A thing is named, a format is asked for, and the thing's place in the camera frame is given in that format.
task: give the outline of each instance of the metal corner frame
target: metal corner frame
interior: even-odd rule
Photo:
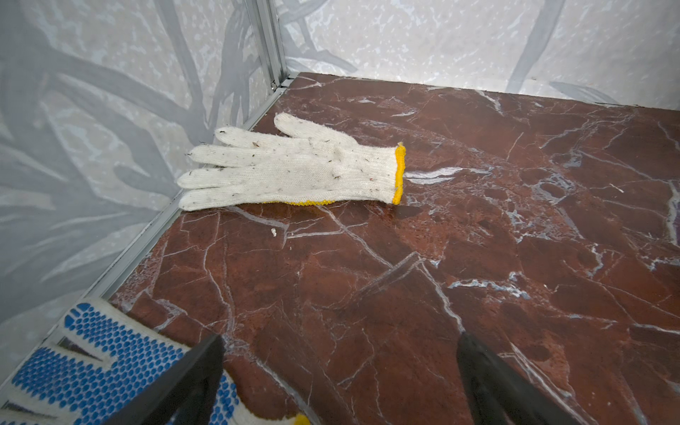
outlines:
[[[263,116],[269,111],[269,108],[281,97],[281,95],[286,91],[288,85],[290,85],[290,79],[285,80],[284,86],[279,87],[276,91],[269,96],[267,101],[262,104],[246,122],[243,123],[241,128],[245,130],[252,130],[257,123],[262,119]],[[182,191],[180,191],[170,202],[166,208],[164,208],[158,215],[149,223],[147,226],[137,235],[137,237],[130,242],[130,244],[120,253],[120,255],[113,261],[113,263],[104,270],[95,282],[90,285],[90,287],[83,292],[74,304],[79,303],[82,299],[86,297],[96,297],[102,299],[109,299],[116,293],[116,291],[123,285],[126,279],[132,274],[132,272],[137,268],[139,263],[151,252],[151,249],[156,245],[156,242],[163,236],[163,233],[170,228],[170,226],[175,222],[175,219],[180,216],[182,212],[180,210],[180,197]],[[0,403],[4,401],[4,394],[7,392],[8,383],[10,379],[16,374],[16,372],[21,369],[21,366],[25,363],[26,359],[31,356],[31,354],[40,347],[40,345],[46,341],[53,342],[55,344],[64,337],[61,332],[55,332],[56,325],[59,321],[64,320],[64,316],[69,313],[67,309],[58,320],[54,321],[54,325],[47,332],[45,337],[41,339],[33,349],[31,349],[24,359],[17,365],[12,373],[7,376],[4,381],[0,382]]]
[[[274,0],[245,0],[245,6],[262,65],[269,75],[272,90],[276,90],[288,79],[289,72]]]

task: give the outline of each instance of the white knit glove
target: white knit glove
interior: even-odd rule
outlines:
[[[362,146],[345,133],[289,114],[274,124],[290,137],[217,129],[226,146],[201,145],[189,152],[198,163],[177,184],[189,190],[187,211],[241,203],[323,205],[348,199],[399,204],[406,149]]]
[[[68,344],[44,341],[23,362],[0,393],[18,409],[0,409],[0,424],[99,425],[189,350],[96,298],[71,308],[54,332]],[[209,425],[309,425],[304,415],[256,417],[236,388],[223,371]]]

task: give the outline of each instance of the leaf pattern wallpaper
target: leaf pattern wallpaper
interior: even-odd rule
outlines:
[[[276,0],[291,70],[680,109],[680,2]]]
[[[4,1],[0,21],[4,378],[270,89],[242,0]]]

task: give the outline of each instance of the blue dotted glove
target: blue dotted glove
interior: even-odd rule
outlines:
[[[25,361],[6,391],[13,409],[0,409],[0,425],[99,425],[189,350],[99,299],[76,305],[56,331],[66,344],[43,344]],[[239,404],[236,384],[222,372],[211,425],[304,424],[301,415],[262,420]]]

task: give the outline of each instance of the marble surface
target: marble surface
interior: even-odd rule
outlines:
[[[470,424],[470,331],[583,424],[680,417],[680,113],[301,74],[289,112],[407,147],[403,204],[182,214],[112,302],[222,335],[267,418]]]

